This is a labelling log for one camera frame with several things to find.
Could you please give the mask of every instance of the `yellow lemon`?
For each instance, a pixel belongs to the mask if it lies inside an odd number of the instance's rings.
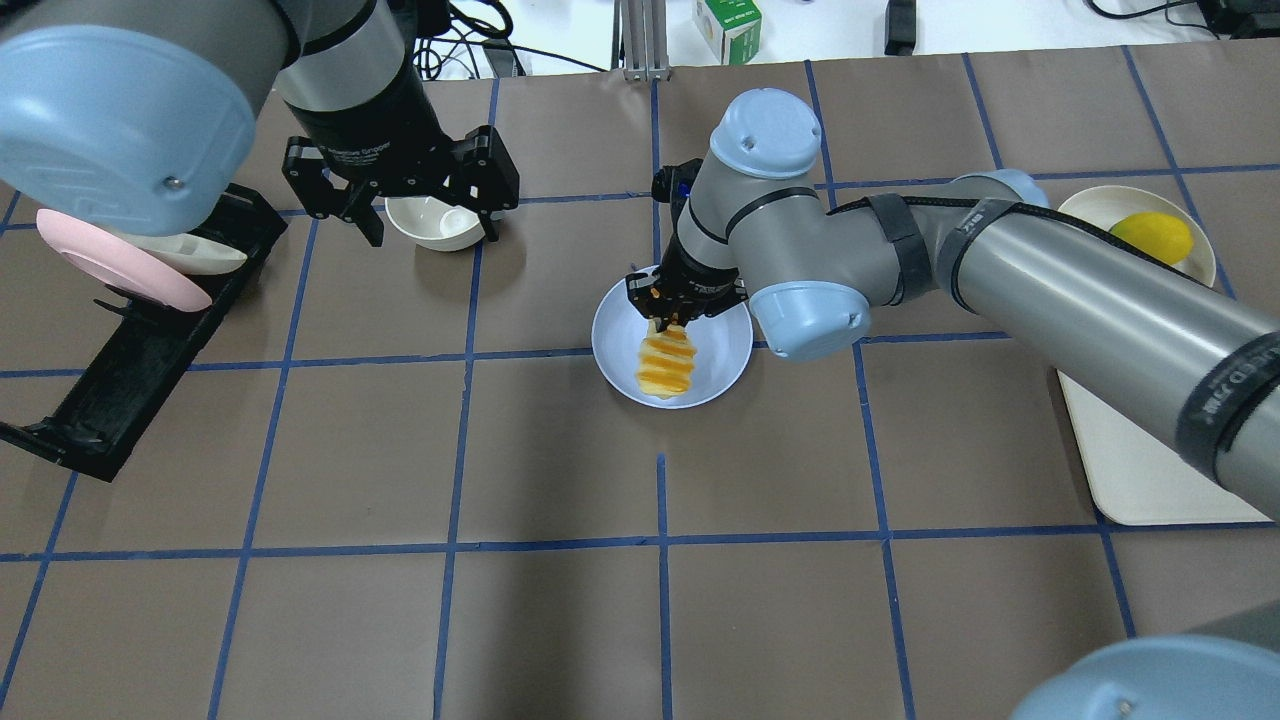
[[[1192,229],[1181,219],[1165,213],[1138,213],[1120,220],[1111,234],[1166,265],[1190,255]]]

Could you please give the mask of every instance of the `green and white box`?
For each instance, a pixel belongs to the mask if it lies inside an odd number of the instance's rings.
[[[722,65],[745,65],[760,50],[764,15],[751,0],[694,0],[694,24]]]

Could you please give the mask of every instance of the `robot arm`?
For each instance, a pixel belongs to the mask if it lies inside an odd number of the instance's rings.
[[[374,197],[434,195],[494,238],[520,176],[494,128],[440,129],[411,40],[388,0],[42,0],[0,28],[0,177],[93,223],[186,232],[248,155],[274,83],[310,135],[283,169],[312,217],[380,245]]]
[[[1029,204],[1043,193],[1021,173],[827,214],[804,178],[818,143],[799,99],[735,100],[696,181],[684,178],[662,264],[627,278],[637,310],[687,323],[749,295],[773,352],[809,360],[863,337],[873,305],[938,287],[1280,518],[1280,319]]]

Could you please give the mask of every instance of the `tiled table surface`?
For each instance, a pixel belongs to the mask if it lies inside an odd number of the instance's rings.
[[[1126,634],[1274,600],[1270,525],[1100,521],[1051,369],[942,297],[818,363],[758,350],[680,413],[612,391],[589,328],[667,232],[654,165],[756,86],[818,106],[832,202],[996,167],[1055,202],[1133,184],[1280,313],[1277,67],[1251,41],[430,86],[520,165],[499,243],[374,250],[294,210],[114,484],[0,447],[0,716],[1001,717]],[[282,210],[294,128],[273,96],[239,177]],[[29,423],[113,323],[0,193],[0,416]]]

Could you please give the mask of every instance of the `metal bracket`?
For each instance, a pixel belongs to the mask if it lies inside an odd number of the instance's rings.
[[[667,0],[613,0],[613,67],[632,82],[667,79]]]

